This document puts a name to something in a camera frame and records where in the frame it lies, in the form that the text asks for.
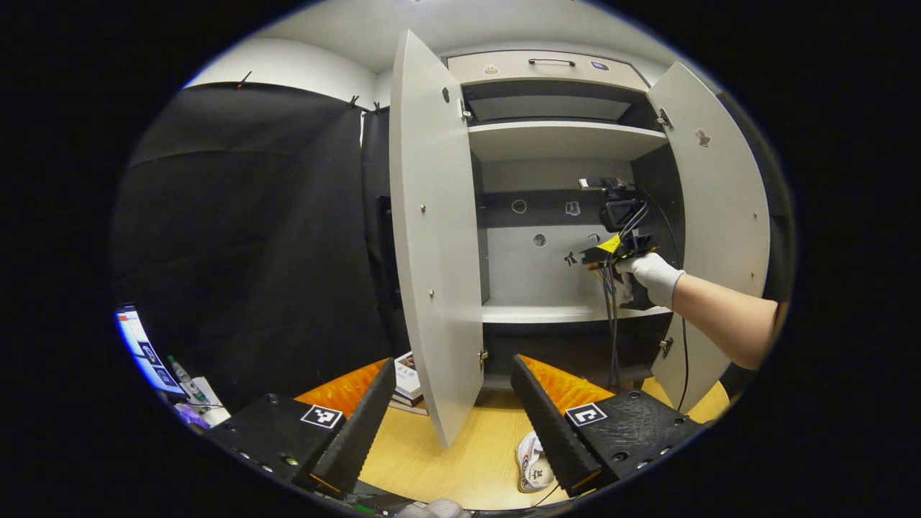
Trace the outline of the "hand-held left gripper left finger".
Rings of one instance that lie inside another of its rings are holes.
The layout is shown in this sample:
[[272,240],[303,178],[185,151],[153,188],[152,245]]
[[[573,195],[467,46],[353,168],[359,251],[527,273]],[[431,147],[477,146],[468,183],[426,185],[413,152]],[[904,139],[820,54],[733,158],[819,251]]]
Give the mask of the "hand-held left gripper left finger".
[[382,358],[296,398],[266,394],[205,439],[269,478],[342,499],[355,488],[395,387],[395,360]]

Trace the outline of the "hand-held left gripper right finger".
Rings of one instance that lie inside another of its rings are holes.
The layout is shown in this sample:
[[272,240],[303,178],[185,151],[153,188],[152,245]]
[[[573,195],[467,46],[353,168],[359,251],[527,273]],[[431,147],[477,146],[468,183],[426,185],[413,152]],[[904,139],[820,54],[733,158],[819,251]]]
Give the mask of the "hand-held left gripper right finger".
[[536,358],[515,356],[510,383],[569,497],[647,472],[705,429],[645,391],[609,391]]

